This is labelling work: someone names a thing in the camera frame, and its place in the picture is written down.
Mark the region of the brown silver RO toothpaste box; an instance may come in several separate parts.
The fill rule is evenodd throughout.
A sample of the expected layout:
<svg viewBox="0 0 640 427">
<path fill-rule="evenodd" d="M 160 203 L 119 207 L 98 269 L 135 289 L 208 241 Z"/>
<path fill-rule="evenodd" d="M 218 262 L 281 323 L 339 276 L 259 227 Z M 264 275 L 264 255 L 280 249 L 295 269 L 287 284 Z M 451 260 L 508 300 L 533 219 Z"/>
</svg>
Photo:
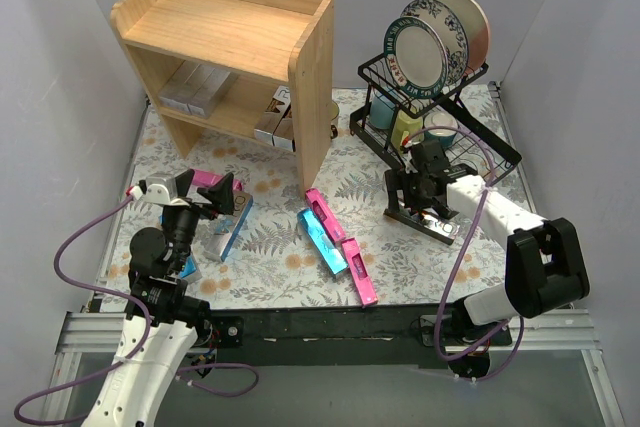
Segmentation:
<svg viewBox="0 0 640 427">
<path fill-rule="evenodd" d="M 273 144 L 275 147 L 289 152 L 295 151 L 293 119 L 291 117 L 284 117 L 279 122 L 273 133 Z"/>
</svg>

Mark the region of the cyan toothpaste box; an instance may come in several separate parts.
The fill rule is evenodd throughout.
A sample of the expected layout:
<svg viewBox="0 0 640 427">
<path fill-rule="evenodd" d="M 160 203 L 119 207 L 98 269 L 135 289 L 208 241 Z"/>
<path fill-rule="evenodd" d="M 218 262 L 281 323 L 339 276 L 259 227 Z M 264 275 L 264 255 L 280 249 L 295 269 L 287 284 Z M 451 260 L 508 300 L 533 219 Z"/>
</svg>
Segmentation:
<svg viewBox="0 0 640 427">
<path fill-rule="evenodd" d="M 161 215 L 159 217 L 161 230 L 165 238 L 173 247 L 188 247 L 189 256 L 177 276 L 187 283 L 193 283 L 201 278 L 201 273 L 194 258 L 192 243 L 195 238 L 198 217 L 188 210 Z"/>
<path fill-rule="evenodd" d="M 337 277 L 348 268 L 348 264 L 338 248 L 329 239 L 321 222 L 310 208 L 297 214 L 298 222 L 320 254 L 330 273 Z"/>
</svg>

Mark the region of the dark striped toothpaste box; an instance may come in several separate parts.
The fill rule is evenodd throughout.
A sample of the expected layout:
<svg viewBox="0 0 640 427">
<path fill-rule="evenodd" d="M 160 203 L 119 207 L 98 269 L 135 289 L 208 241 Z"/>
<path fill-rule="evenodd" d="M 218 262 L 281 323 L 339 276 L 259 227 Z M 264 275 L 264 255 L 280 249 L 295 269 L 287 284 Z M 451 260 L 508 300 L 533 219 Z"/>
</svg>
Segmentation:
<svg viewBox="0 0 640 427">
<path fill-rule="evenodd" d="M 291 105 L 290 90 L 279 86 L 266 106 L 259 121 L 254 126 L 254 138 L 259 142 L 273 145 L 273 135 Z"/>
</svg>

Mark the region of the light blue mug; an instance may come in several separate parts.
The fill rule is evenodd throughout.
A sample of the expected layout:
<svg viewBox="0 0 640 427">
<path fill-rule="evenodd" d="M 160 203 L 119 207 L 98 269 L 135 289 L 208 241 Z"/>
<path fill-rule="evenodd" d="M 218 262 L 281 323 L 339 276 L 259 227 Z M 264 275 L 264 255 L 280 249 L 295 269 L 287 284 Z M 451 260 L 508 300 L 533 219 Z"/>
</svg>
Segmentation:
<svg viewBox="0 0 640 427">
<path fill-rule="evenodd" d="M 381 92 L 374 90 L 369 111 L 370 124 L 380 130 L 389 130 L 394 112 L 395 103 Z"/>
</svg>

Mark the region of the silver Protefix toothpaste box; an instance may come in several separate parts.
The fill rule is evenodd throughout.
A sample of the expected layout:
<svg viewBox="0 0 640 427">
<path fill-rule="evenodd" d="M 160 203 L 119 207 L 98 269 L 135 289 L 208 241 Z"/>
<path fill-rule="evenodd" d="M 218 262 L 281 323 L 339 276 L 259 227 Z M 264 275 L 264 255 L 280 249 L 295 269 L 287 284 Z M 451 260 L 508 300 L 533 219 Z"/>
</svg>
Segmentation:
<svg viewBox="0 0 640 427">
<path fill-rule="evenodd" d="M 189 77 L 186 82 L 186 85 L 190 88 L 190 92 L 187 94 L 187 106 L 189 101 L 195 95 L 197 90 L 204 84 L 205 80 L 209 77 L 209 75 L 214 70 L 213 67 L 205 64 L 200 64 L 194 73 Z"/>
</svg>

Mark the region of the silver black RO toothpaste box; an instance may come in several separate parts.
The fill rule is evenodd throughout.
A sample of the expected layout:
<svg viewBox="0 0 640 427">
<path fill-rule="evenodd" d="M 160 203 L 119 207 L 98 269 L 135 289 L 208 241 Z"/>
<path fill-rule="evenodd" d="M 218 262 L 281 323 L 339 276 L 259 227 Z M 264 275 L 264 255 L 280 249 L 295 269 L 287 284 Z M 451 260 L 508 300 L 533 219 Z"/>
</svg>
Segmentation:
<svg viewBox="0 0 640 427">
<path fill-rule="evenodd" d="M 452 245 L 459 232 L 457 224 L 444 220 L 429 211 L 410 214 L 407 209 L 399 211 L 385 209 L 384 215 L 446 245 Z"/>
</svg>

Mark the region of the magenta toothpaste box far left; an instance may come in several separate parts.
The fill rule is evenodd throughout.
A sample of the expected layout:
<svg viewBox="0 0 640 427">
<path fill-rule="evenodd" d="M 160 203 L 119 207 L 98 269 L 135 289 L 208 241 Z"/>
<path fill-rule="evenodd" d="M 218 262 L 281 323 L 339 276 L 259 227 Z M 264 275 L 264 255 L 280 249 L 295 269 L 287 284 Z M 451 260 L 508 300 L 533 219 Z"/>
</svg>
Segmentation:
<svg viewBox="0 0 640 427">
<path fill-rule="evenodd" d="M 226 192 L 224 186 L 224 178 L 226 174 L 217 174 L 214 172 L 195 169 L 191 185 L 196 188 L 213 188 L 216 191 Z"/>
</svg>

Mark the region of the white toothpaste box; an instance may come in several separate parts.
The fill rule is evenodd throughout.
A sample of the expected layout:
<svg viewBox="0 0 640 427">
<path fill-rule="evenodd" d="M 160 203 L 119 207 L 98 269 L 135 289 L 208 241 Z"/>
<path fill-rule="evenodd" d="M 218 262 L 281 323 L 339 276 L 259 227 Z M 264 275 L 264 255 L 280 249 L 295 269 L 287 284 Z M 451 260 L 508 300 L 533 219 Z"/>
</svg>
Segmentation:
<svg viewBox="0 0 640 427">
<path fill-rule="evenodd" d="M 208 118 L 234 81 L 235 75 L 232 72 L 213 70 L 188 102 L 189 113 Z"/>
</svg>

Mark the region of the blue floral patterned plate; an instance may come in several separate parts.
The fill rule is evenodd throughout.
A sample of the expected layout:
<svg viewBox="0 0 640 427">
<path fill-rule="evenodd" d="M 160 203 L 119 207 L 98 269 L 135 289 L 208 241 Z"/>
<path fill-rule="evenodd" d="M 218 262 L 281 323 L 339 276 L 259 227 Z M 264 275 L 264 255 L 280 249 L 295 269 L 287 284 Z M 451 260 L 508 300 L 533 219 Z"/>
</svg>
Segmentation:
<svg viewBox="0 0 640 427">
<path fill-rule="evenodd" d="M 401 13 L 429 24 L 438 34 L 447 55 L 446 86 L 456 84 L 465 73 L 469 60 L 466 32 L 453 10 L 439 0 L 414 0 Z"/>
</svg>

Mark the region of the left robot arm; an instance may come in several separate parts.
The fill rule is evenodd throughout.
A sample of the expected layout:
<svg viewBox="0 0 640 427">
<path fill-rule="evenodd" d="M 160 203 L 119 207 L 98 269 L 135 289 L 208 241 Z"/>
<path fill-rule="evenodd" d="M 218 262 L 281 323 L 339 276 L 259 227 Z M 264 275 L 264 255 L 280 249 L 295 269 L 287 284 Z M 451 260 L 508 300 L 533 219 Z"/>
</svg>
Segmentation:
<svg viewBox="0 0 640 427">
<path fill-rule="evenodd" d="M 208 302 L 186 294 L 180 278 L 192 255 L 198 223 L 234 210 L 234 177 L 189 190 L 196 173 L 154 174 L 131 186 L 129 199 L 162 209 L 160 227 L 146 227 L 129 244 L 130 300 L 122 332 L 86 426 L 151 426 L 188 350 L 213 333 Z"/>
</svg>

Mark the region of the pink toothpaste box front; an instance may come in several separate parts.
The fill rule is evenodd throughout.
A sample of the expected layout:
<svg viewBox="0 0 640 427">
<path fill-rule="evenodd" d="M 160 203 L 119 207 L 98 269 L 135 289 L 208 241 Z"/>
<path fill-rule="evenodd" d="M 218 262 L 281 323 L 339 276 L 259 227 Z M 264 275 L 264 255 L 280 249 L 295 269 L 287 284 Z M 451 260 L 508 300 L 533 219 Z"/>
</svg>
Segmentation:
<svg viewBox="0 0 640 427">
<path fill-rule="evenodd" d="M 342 250 L 349 266 L 361 305 L 369 307 L 378 302 L 378 297 L 367 272 L 360 246 L 355 238 L 347 238 L 342 242 Z"/>
</svg>

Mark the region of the cyan toothpaste box left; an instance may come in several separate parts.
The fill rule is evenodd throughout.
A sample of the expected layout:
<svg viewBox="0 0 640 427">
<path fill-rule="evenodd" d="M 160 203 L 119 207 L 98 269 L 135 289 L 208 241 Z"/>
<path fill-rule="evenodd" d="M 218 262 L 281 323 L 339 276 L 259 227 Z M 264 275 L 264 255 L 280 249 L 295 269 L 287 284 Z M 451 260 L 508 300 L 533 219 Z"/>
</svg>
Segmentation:
<svg viewBox="0 0 640 427">
<path fill-rule="evenodd" d="M 173 247 L 188 247 L 189 256 L 177 276 L 187 283 L 193 283 L 201 278 L 201 273 L 194 258 L 192 243 L 195 238 L 198 217 L 188 210 L 161 215 L 159 217 L 161 230 L 165 238 Z"/>
</svg>

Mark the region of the beige and pink plate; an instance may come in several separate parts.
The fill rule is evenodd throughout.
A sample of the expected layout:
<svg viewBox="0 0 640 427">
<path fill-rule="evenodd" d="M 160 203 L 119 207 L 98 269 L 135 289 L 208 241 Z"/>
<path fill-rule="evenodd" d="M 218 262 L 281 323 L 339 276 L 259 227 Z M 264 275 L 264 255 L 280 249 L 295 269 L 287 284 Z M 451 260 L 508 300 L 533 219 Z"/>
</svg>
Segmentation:
<svg viewBox="0 0 640 427">
<path fill-rule="evenodd" d="M 469 57 L 466 73 L 481 68 L 491 47 L 489 20 L 476 0 L 437 0 L 442 2 L 458 17 L 466 33 Z"/>
</svg>

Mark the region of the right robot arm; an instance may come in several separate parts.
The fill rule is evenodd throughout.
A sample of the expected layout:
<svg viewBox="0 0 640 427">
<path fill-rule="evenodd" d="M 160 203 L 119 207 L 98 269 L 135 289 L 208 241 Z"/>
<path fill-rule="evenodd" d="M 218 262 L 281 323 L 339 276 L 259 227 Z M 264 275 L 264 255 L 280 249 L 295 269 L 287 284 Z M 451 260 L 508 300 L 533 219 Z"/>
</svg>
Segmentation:
<svg viewBox="0 0 640 427">
<path fill-rule="evenodd" d="M 499 322 L 532 319 L 583 299 L 590 292 L 578 234 L 565 218 L 545 219 L 488 186 L 477 170 L 453 165 L 440 143 L 409 148 L 410 169 L 389 169 L 386 215 L 405 224 L 431 209 L 450 220 L 462 214 L 505 251 L 504 281 L 445 307 L 446 332 L 475 344 Z"/>
</svg>

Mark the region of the floral table mat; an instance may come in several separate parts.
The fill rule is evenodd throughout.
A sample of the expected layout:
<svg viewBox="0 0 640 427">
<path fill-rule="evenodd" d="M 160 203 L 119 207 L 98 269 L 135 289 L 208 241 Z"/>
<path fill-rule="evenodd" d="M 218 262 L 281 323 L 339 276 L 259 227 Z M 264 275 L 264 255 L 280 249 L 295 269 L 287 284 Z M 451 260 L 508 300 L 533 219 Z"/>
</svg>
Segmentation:
<svg viewBox="0 0 640 427">
<path fill-rule="evenodd" d="M 383 304 L 456 299 L 499 284 L 502 248 L 476 231 L 469 246 L 445 245 L 384 215 L 385 163 L 349 130 L 350 114 L 365 101 L 361 89 L 337 89 L 338 135 L 315 187 L 347 235 L 360 247 Z M 192 249 L 201 273 L 188 292 L 216 309 L 357 305 L 349 274 L 334 276 L 297 215 L 305 207 L 294 157 L 217 132 L 205 133 L 187 158 L 175 150 L 154 112 L 149 112 L 134 160 L 133 176 L 175 174 L 188 168 L 232 172 L 252 195 L 248 216 L 224 261 L 206 258 L 209 226 L 200 223 Z"/>
</svg>

